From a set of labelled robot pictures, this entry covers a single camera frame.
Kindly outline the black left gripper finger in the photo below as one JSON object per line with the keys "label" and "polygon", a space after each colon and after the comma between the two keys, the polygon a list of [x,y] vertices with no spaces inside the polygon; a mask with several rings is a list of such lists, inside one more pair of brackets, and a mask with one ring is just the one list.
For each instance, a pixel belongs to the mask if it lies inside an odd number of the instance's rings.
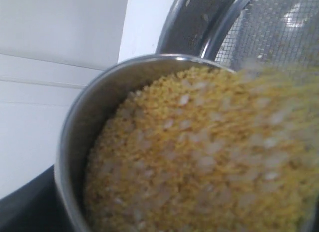
{"label": "black left gripper finger", "polygon": [[0,201],[0,232],[71,232],[51,166]]}

